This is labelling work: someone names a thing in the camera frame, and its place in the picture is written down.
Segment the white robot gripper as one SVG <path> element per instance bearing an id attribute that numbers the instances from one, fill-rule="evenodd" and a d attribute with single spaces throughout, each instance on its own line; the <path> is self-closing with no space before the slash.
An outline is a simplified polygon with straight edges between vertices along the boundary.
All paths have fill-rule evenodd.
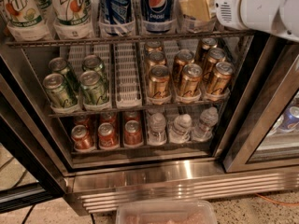
<path id="1" fill-rule="evenodd" d="M 257 30 L 299 41 L 299 0 L 178 0 L 184 16 L 236 30 Z"/>

